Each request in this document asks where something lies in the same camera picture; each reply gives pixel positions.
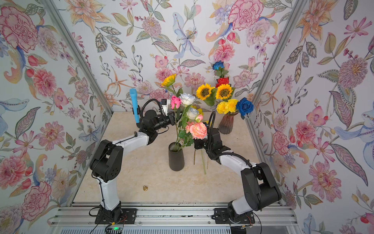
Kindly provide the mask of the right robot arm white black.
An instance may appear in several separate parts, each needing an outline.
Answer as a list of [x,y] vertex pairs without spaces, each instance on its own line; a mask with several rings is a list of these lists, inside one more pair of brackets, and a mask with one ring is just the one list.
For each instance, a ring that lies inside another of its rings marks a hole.
[[252,163],[223,145],[218,128],[214,127],[216,114],[210,115],[207,136],[194,141],[195,149],[203,149],[210,160],[230,168],[241,176],[244,195],[228,203],[226,208],[215,208],[212,219],[216,224],[255,223],[255,211],[281,200],[281,192],[270,166],[264,162]]

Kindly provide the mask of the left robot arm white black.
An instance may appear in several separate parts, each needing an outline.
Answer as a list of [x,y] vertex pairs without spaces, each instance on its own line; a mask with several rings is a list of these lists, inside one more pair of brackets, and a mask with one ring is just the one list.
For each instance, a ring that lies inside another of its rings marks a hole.
[[123,157],[144,146],[150,145],[158,136],[158,131],[175,125],[175,114],[167,113],[168,101],[150,99],[146,104],[155,101],[160,113],[155,110],[144,112],[144,107],[134,111],[139,131],[132,136],[117,141],[102,140],[90,163],[92,178],[98,180],[101,203],[97,207],[95,224],[125,223],[124,211],[117,190],[117,177],[120,174]]

